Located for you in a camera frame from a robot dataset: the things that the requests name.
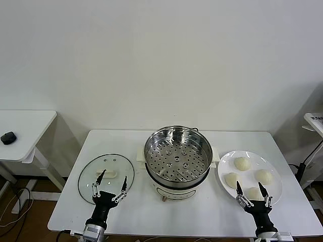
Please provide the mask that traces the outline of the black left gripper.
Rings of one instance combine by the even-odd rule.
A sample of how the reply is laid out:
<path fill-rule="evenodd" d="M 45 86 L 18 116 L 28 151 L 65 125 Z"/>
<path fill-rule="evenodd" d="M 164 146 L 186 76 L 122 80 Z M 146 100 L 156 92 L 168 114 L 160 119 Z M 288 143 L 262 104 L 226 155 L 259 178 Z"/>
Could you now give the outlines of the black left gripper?
<path fill-rule="evenodd" d="M 110 209 L 117 206 L 127 195 L 127 176 L 125 176 L 121 192 L 118 195 L 108 193 L 105 191 L 98 191 L 98 186 L 101 184 L 106 170 L 97 177 L 96 181 L 92 184 L 92 200 L 95 203 L 91 219 L 95 224 L 106 223 Z"/>

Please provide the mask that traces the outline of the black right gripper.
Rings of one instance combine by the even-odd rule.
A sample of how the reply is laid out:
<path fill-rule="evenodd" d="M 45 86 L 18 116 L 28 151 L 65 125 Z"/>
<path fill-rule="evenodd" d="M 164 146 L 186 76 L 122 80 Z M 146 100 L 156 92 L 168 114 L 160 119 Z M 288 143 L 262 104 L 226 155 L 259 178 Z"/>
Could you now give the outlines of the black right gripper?
<path fill-rule="evenodd" d="M 239 203 L 241 207 L 244 207 L 244 211 L 251 214 L 255 225 L 256 231 L 255 235 L 259 236 L 265 232 L 278 232 L 278 230 L 274 227 L 274 224 L 271 222 L 269 213 L 272 210 L 271 201 L 272 197 L 269 196 L 266 188 L 258 182 L 258 186 L 260 189 L 260 193 L 263 197 L 265 204 L 253 204 L 248 200 L 246 196 L 243 194 L 243 190 L 239 184 L 239 181 L 236 181 L 236 192 L 237 197 L 236 201 Z"/>

